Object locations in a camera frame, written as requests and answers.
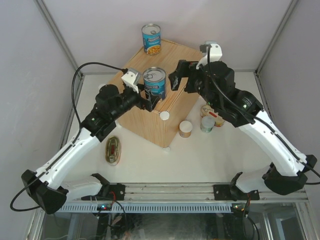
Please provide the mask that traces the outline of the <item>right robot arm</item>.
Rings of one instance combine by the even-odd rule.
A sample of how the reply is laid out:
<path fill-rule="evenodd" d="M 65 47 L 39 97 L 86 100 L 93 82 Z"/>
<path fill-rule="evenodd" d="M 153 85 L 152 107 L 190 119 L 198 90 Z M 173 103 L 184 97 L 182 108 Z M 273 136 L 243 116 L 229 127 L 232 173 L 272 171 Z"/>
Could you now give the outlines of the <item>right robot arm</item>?
<path fill-rule="evenodd" d="M 260 101 L 249 91 L 236 88 L 235 72 L 224 62 L 202 65 L 179 60 L 168 78 L 173 91 L 187 78 L 185 92 L 199 94 L 223 120 L 248 135 L 269 156 L 270 165 L 235 175 L 229 183 L 234 199 L 265 189 L 285 196 L 308 184 L 306 172 L 314 169 L 317 158 L 298 151 L 274 125 Z"/>

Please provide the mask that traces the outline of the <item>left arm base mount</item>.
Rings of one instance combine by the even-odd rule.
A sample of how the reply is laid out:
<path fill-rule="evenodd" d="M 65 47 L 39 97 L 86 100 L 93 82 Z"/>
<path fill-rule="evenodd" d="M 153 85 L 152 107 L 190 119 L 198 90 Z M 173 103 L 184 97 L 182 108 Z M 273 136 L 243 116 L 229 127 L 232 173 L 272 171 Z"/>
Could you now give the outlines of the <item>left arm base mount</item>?
<path fill-rule="evenodd" d="M 81 200 L 89 200 L 90 198 L 92 199 L 97 199 L 97 200 L 102 200 L 102 199 L 112 199 L 116 201 L 123 201 L 125 198 L 125 191 L 126 191 L 126 186 L 121 183 L 110 183 L 107 179 L 105 179 L 102 175 L 99 173 L 93 173 L 91 175 L 95 179 L 97 179 L 101 183 L 101 187 L 99 188 L 99 191 L 97 194 L 91 194 L 91 195 L 86 195 L 81 197 Z"/>

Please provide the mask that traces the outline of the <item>blue soup can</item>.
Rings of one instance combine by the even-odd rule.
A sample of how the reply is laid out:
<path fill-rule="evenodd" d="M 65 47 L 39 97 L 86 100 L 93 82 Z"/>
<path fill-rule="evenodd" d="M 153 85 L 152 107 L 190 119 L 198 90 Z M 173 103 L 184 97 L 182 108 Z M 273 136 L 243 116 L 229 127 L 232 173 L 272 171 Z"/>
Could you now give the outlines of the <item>blue soup can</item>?
<path fill-rule="evenodd" d="M 150 67 L 143 72 L 142 77 L 148 94 L 160 96 L 162 100 L 166 98 L 166 72 L 162 68 Z"/>
<path fill-rule="evenodd" d="M 154 56 L 161 52 L 161 27 L 157 24 L 146 24 L 141 28 L 143 49 L 147 55 Z"/>

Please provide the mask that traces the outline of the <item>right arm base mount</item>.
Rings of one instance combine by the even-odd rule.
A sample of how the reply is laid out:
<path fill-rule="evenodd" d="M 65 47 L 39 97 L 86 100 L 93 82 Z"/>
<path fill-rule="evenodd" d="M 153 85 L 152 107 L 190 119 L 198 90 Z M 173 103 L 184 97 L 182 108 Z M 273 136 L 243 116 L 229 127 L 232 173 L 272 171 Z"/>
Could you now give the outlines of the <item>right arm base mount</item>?
<path fill-rule="evenodd" d="M 236 186 L 236 181 L 242 174 L 243 172 L 238 172 L 228 184 L 214 184 L 214 199 L 216 201 L 246 201 L 248 199 L 254 201 L 260 200 L 258 190 L 243 192 Z"/>

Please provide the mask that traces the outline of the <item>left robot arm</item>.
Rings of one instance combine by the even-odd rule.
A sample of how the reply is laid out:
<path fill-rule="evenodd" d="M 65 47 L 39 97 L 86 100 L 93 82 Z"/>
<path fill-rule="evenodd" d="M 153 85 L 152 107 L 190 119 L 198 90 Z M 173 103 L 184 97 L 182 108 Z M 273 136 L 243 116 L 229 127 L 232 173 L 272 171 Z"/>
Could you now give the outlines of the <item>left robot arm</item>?
<path fill-rule="evenodd" d="M 98 173 L 87 179 L 67 183 L 67 174 L 95 146 L 116 128 L 116 120 L 133 107 L 152 112 L 160 95 L 149 91 L 142 97 L 139 91 L 126 86 L 123 92 L 113 84 L 106 84 L 95 97 L 91 112 L 79 125 L 79 132 L 42 167 L 26 170 L 22 182 L 27 194 L 47 214 L 57 212 L 66 202 L 95 196 L 104 200 L 109 196 L 109 181 Z"/>

